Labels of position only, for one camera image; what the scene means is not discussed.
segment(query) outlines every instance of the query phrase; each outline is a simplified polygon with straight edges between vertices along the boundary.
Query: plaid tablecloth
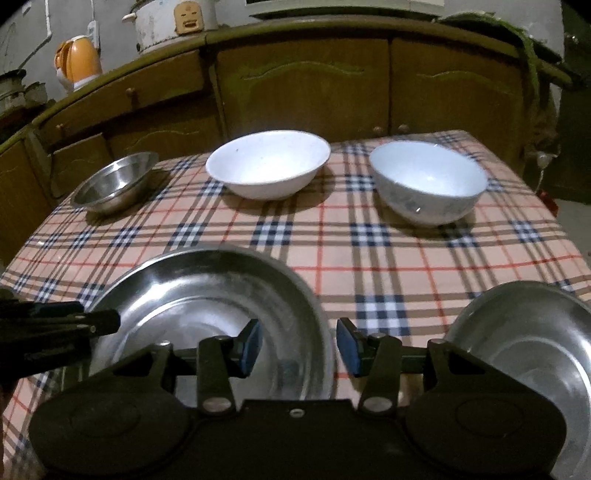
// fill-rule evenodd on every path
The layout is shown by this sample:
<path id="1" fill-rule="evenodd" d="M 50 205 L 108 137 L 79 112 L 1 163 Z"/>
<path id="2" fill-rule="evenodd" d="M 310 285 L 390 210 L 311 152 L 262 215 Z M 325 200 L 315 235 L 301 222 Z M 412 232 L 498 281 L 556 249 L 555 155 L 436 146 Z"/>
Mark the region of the plaid tablecloth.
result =
<path id="1" fill-rule="evenodd" d="M 383 204 L 368 173 L 383 138 L 335 144 L 327 166 L 282 202 L 243 200 L 207 175 L 207 155 L 159 163 L 149 201 L 99 220 L 59 206 L 0 278 L 28 300 L 85 306 L 130 268 L 199 242 L 231 242 L 284 261 L 319 295 L 334 329 L 347 316 L 368 332 L 406 345 L 441 337 L 481 292 L 514 280 L 541 280 L 591 300 L 591 271 L 532 191 L 465 132 L 416 135 L 477 160 L 488 191 L 466 219 L 415 228 Z M 6 478 L 43 474 L 27 429 L 57 372 L 23 379 L 2 423 Z M 339 357 L 337 396 L 357 400 Z"/>

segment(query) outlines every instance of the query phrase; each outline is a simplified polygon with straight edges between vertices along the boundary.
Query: small stainless steel bowl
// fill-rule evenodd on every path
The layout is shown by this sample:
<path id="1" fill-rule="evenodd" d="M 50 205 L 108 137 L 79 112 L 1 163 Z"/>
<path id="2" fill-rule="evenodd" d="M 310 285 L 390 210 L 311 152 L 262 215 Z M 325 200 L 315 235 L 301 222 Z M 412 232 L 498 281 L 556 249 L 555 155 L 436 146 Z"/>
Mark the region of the small stainless steel bowl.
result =
<path id="1" fill-rule="evenodd" d="M 70 204 L 100 215 L 111 215 L 136 203 L 148 187 L 148 173 L 158 154 L 141 152 L 100 169 L 74 191 Z"/>

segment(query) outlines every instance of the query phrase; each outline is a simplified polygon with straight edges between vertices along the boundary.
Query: stainless steel bowl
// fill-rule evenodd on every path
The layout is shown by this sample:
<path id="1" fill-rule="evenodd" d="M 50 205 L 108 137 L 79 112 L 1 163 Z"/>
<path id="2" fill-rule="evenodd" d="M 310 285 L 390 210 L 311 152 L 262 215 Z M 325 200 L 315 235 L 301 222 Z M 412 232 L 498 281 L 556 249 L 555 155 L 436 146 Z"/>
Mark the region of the stainless steel bowl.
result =
<path id="1" fill-rule="evenodd" d="M 468 305 L 446 340 L 551 400 L 567 424 L 552 471 L 591 479 L 591 310 L 534 281 L 495 287 Z"/>
<path id="2" fill-rule="evenodd" d="M 116 309 L 121 328 L 96 344 L 90 373 L 152 343 L 197 348 L 216 335 L 237 335 L 252 318 L 263 344 L 252 374 L 230 383 L 244 398 L 328 398 L 335 357 L 325 314 L 310 287 L 285 264 L 230 245 L 155 257 L 121 277 L 91 311 Z M 178 378 L 176 396 L 195 406 L 198 378 Z"/>
<path id="3" fill-rule="evenodd" d="M 148 173 L 158 163 L 158 154 L 142 152 L 121 158 L 82 182 L 72 194 L 74 208 L 111 215 L 139 201 L 148 187 Z"/>

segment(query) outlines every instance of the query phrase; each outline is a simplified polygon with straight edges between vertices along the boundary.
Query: drawer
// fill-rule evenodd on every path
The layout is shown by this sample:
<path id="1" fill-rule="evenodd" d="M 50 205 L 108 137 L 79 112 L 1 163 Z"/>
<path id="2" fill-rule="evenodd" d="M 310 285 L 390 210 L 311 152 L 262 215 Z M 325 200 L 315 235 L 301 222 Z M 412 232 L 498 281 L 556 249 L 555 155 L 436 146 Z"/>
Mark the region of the drawer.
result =
<path id="1" fill-rule="evenodd" d="M 40 127 L 48 145 L 72 137 L 90 127 L 205 87 L 199 51 L 150 65 L 114 80 L 64 108 Z"/>

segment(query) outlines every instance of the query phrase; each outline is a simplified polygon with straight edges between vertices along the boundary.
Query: orange kettle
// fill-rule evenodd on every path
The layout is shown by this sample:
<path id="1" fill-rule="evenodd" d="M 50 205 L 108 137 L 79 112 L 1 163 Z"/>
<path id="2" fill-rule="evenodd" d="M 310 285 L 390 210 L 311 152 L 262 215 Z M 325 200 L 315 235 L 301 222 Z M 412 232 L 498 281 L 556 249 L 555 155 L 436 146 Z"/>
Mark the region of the orange kettle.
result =
<path id="1" fill-rule="evenodd" d="M 54 63 L 57 79 L 67 92 L 78 90 L 103 73 L 99 53 L 85 35 L 62 42 Z"/>

